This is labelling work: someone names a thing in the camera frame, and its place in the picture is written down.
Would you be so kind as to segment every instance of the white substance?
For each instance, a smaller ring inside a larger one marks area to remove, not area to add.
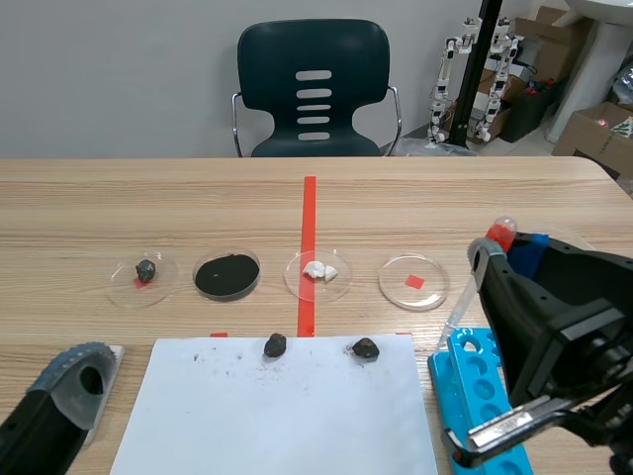
[[[325,264],[318,260],[312,260],[306,265],[304,274],[310,275],[313,279],[322,279],[325,277]]]
[[[325,267],[325,282],[329,282],[333,280],[338,275],[338,271],[333,268],[331,265],[327,265]]]

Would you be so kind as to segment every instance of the chair leg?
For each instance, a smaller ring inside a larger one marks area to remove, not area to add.
[[[239,137],[237,136],[237,98],[241,96],[241,92],[237,94],[233,94],[232,97],[232,105],[233,105],[233,142],[235,143],[235,150],[237,151],[237,156],[242,157],[241,148],[239,146]]]
[[[392,142],[391,146],[387,150],[387,154],[385,155],[390,156],[394,151],[394,148],[396,147],[396,143],[398,143],[398,140],[400,139],[400,134],[403,131],[403,116],[400,110],[400,98],[398,97],[398,89],[393,86],[387,87],[388,89],[391,89],[391,91],[394,93],[394,101],[396,102],[396,119],[398,119],[398,130],[396,131],[396,138]]]

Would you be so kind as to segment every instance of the petri dish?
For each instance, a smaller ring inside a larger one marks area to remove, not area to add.
[[[385,297],[414,312],[439,307],[450,288],[448,274],[437,261],[414,253],[390,258],[378,274],[378,284]]]
[[[146,283],[138,280],[136,265],[151,260],[156,266],[154,277]],[[119,262],[110,277],[108,297],[124,309],[141,309],[160,302],[173,292],[178,278],[176,262],[161,251],[145,251]]]
[[[324,279],[313,279],[304,274],[308,262],[317,260],[336,269],[338,274],[329,282]],[[286,265],[286,285],[290,291],[308,302],[332,302],[342,297],[353,280],[352,266],[345,258],[334,250],[311,250],[297,252]]]
[[[246,249],[211,251],[194,266],[198,293],[218,302],[233,302],[250,294],[261,274],[259,259]]]

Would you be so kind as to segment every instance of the dark rock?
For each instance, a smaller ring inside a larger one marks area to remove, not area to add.
[[[380,354],[378,346],[376,346],[376,343],[370,338],[360,338],[356,341],[356,344],[352,346],[352,350],[356,356],[360,356],[365,359],[377,358]]]
[[[273,333],[264,345],[264,354],[269,358],[278,358],[286,352],[286,337],[280,333]]]
[[[156,274],[156,264],[149,259],[144,259],[136,266],[136,275],[141,282],[149,282]]]

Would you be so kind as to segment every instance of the red tape line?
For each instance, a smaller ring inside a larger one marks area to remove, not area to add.
[[[308,262],[315,260],[317,243],[317,178],[304,179],[304,218],[301,227],[301,266],[299,269],[299,308],[297,336],[315,335],[315,281],[304,275]]]

